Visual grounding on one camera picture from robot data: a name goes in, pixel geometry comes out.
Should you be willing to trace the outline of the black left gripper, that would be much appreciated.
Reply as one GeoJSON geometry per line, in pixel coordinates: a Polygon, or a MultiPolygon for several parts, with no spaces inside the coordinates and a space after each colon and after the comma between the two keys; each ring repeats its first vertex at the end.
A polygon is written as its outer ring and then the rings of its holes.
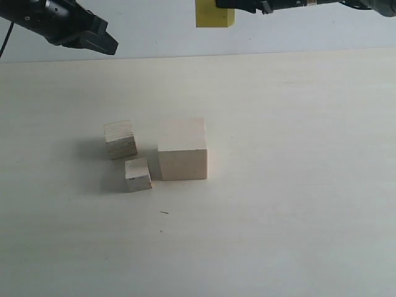
{"type": "Polygon", "coordinates": [[[106,32],[107,21],[77,1],[1,1],[1,17],[66,48],[113,56],[118,42],[106,32]]]}

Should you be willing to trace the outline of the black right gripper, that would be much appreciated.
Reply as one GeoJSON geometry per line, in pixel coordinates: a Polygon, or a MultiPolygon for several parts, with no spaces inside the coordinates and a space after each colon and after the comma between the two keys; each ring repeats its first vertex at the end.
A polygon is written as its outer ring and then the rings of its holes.
{"type": "Polygon", "coordinates": [[[215,5],[222,9],[238,9],[255,14],[271,14],[282,9],[339,3],[359,11],[376,11],[384,17],[395,17],[395,0],[221,0],[215,5]]]}

